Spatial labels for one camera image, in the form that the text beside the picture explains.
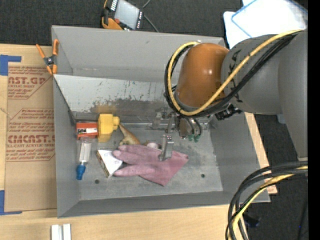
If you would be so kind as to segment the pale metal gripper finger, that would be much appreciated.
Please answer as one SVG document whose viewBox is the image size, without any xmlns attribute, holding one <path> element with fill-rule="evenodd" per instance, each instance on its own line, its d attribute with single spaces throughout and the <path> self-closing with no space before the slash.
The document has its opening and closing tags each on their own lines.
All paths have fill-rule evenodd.
<svg viewBox="0 0 320 240">
<path fill-rule="evenodd" d="M 163 135 L 162 137 L 162 145 L 161 145 L 161 153 L 158 156 L 160 161 L 165 161 L 172 158 L 174 147 L 174 140 L 171 135 Z"/>
<path fill-rule="evenodd" d="M 162 118 L 163 118 L 163 113 L 160 111 L 156 112 L 155 117 L 152 121 L 152 125 L 151 125 L 152 129 L 159 129 L 160 128 Z"/>
</svg>

